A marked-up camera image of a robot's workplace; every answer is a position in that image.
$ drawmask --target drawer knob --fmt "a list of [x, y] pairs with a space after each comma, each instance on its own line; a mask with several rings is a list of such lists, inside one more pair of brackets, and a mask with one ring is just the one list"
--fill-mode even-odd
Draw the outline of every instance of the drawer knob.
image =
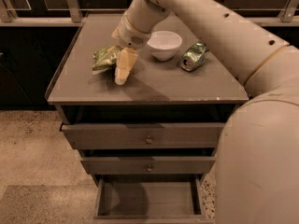
[[150, 173], [152, 171], [153, 167], [151, 165], [148, 165], [147, 171]]
[[152, 138], [151, 138], [150, 135], [147, 136], [146, 144], [147, 144], [147, 145], [151, 145], [151, 144], [152, 144]]

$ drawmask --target gray tabletop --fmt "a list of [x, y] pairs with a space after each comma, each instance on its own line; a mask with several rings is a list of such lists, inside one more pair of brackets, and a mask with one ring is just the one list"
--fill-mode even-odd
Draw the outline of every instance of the gray tabletop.
[[197, 38], [176, 16], [169, 16], [155, 30], [169, 30], [181, 35], [179, 53], [168, 62], [158, 62], [146, 46], [123, 86], [114, 83], [114, 74], [93, 75], [93, 53], [116, 45], [111, 37], [121, 15], [90, 14], [54, 85], [48, 102], [51, 105], [106, 104], [238, 104], [248, 100], [243, 87], [213, 54], [194, 72], [178, 66], [180, 55]]

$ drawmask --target white bowl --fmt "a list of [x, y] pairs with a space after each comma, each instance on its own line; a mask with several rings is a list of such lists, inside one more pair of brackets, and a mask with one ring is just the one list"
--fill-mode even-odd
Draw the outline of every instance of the white bowl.
[[179, 51], [181, 37], [173, 32], [158, 31], [151, 34], [148, 41], [149, 52], [159, 61], [168, 61]]

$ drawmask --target aluminum can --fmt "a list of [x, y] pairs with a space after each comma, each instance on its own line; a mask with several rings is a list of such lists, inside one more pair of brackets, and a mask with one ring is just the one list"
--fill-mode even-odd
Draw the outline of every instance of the aluminum can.
[[194, 71], [207, 60], [208, 53], [206, 44], [198, 41], [182, 54], [180, 67], [188, 72]]

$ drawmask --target open drawer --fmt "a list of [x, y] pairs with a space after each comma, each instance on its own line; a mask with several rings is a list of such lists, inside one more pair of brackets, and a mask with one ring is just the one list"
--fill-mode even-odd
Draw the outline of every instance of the open drawer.
[[197, 175], [101, 175], [94, 217], [107, 223], [212, 223]]

